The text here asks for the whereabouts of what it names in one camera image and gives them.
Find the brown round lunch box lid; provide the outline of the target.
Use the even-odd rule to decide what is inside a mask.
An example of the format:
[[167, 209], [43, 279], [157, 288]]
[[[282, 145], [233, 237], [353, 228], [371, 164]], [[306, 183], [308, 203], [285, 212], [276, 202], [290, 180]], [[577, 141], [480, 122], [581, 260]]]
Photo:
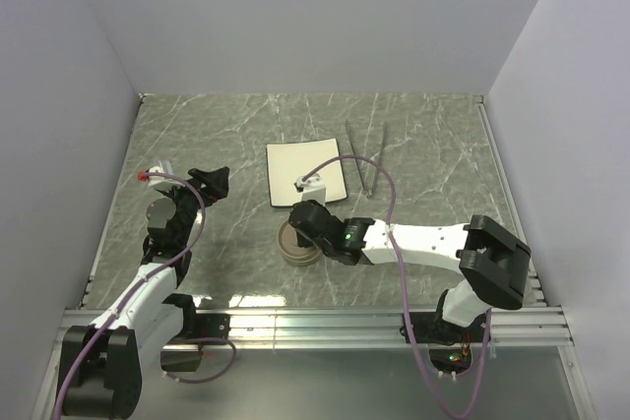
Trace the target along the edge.
[[279, 228], [277, 235], [277, 243], [280, 248], [280, 252], [283, 255], [310, 255], [321, 254], [322, 252], [315, 246], [309, 248], [302, 248], [298, 245], [298, 234], [293, 227], [289, 225], [289, 222], [285, 220]]

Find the steel serving tongs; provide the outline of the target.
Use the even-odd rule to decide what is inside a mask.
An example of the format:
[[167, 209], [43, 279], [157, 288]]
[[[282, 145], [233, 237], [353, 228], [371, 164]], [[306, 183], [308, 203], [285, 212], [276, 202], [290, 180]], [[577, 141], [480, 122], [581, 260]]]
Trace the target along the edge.
[[389, 132], [388, 128], [389, 128], [388, 122], [384, 122], [381, 128], [381, 141], [380, 141], [379, 149], [372, 156], [370, 156], [367, 150], [365, 150], [362, 154], [358, 152], [355, 145], [354, 132], [350, 124], [350, 121], [348, 119], [345, 120], [345, 132], [346, 132], [349, 148], [350, 148], [351, 154], [355, 155], [354, 164], [355, 164], [355, 168], [356, 168], [357, 175], [359, 178], [361, 191], [367, 199], [372, 198], [374, 193], [377, 190], [377, 181], [378, 181], [379, 171], [376, 170], [374, 172], [371, 183], [368, 183], [367, 178], [366, 178], [366, 172], [362, 168], [362, 165], [365, 163], [365, 160], [358, 159], [357, 157], [361, 155], [362, 157], [365, 157], [374, 161], [378, 166], [381, 166], [383, 162], [384, 151], [385, 151], [387, 138], [388, 138], [388, 132]]

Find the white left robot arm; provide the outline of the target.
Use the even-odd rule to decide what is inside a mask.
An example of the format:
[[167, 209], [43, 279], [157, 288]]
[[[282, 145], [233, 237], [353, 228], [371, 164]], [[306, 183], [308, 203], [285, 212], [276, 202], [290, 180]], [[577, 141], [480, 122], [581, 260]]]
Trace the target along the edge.
[[198, 332], [191, 296], [178, 293], [207, 209], [227, 197], [229, 169], [192, 168], [185, 179], [163, 161], [138, 180], [160, 195], [147, 208], [142, 259], [129, 285], [98, 317], [66, 331], [52, 416], [127, 419], [140, 400], [143, 376], [170, 342]]

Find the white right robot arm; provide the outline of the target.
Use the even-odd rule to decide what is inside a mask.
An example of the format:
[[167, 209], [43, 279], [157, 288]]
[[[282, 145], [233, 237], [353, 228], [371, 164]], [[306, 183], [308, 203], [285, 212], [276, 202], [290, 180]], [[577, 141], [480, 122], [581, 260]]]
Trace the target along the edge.
[[413, 226], [354, 217], [341, 220], [315, 201], [294, 205], [288, 218], [301, 247], [315, 247], [346, 266], [404, 263], [462, 277], [445, 290], [432, 315], [410, 321], [417, 341], [453, 345], [479, 337], [490, 309], [524, 305], [531, 249], [487, 215], [451, 226]]

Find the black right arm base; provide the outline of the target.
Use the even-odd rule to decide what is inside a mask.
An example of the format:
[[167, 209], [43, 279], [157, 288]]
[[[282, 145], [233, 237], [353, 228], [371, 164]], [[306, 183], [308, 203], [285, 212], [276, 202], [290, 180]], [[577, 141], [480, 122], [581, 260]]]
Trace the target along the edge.
[[473, 345], [488, 348], [492, 340], [485, 314], [468, 328], [448, 324], [428, 312], [411, 312], [409, 319], [416, 341], [428, 347], [430, 367], [438, 376], [457, 380], [471, 374], [481, 361], [481, 353], [473, 354]]

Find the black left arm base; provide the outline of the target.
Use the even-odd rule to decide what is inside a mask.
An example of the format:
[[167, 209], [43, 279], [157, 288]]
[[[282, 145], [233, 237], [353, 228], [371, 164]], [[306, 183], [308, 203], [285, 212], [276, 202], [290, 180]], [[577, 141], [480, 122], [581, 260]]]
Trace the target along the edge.
[[231, 316], [199, 312], [190, 295], [171, 294], [163, 303], [182, 312], [183, 328], [161, 352], [160, 366], [172, 379], [180, 373], [195, 373], [202, 364], [204, 349], [228, 340]]

